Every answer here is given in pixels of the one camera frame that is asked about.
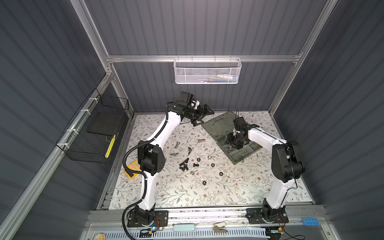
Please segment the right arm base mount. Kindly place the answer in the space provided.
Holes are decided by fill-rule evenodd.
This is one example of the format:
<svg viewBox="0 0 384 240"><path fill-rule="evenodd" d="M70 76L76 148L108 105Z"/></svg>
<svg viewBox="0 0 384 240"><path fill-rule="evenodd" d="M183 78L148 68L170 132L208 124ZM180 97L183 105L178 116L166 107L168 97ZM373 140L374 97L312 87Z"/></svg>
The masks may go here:
<svg viewBox="0 0 384 240"><path fill-rule="evenodd" d="M250 224L286 224L289 222L286 206L273 209L266 199L260 208L247 208L245 217Z"/></svg>

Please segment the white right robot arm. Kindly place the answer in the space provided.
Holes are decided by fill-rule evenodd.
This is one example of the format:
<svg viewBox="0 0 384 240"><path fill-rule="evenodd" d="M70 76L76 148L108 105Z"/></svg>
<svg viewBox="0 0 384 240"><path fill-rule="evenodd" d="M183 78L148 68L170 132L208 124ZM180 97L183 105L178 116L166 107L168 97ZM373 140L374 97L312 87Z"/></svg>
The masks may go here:
<svg viewBox="0 0 384 240"><path fill-rule="evenodd" d="M305 171L300 160L298 143L279 139L258 125L248 124L243 117L234 119L233 124L234 130L226 139L229 145L239 149L245 144L255 142L271 153L274 182L264 204L271 211L282 209L289 191L298 187L297 179Z"/></svg>

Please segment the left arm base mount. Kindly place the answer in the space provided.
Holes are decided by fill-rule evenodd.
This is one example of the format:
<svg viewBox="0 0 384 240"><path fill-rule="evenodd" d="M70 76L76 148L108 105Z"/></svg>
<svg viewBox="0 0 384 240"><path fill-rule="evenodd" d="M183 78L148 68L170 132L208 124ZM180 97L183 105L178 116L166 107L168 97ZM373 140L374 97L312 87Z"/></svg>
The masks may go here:
<svg viewBox="0 0 384 240"><path fill-rule="evenodd" d="M160 211L152 208L143 210L136 206L128 212L127 227L166 227L168 225L169 211Z"/></svg>

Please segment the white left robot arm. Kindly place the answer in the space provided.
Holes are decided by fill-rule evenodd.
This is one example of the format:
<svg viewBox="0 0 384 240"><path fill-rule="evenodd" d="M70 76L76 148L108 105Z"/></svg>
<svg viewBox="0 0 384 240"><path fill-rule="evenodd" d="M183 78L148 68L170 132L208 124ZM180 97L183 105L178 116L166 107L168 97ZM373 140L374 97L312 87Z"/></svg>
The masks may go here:
<svg viewBox="0 0 384 240"><path fill-rule="evenodd" d="M138 163L144 174L139 208L147 212L155 208L156 182L166 163L163 148L171 133L183 119L198 126L204 122L205 116L214 114L207 104L201 105L193 94L187 92L181 92L178 100L167 103L165 110L163 121L146 141L140 142L143 146L138 148Z"/></svg>

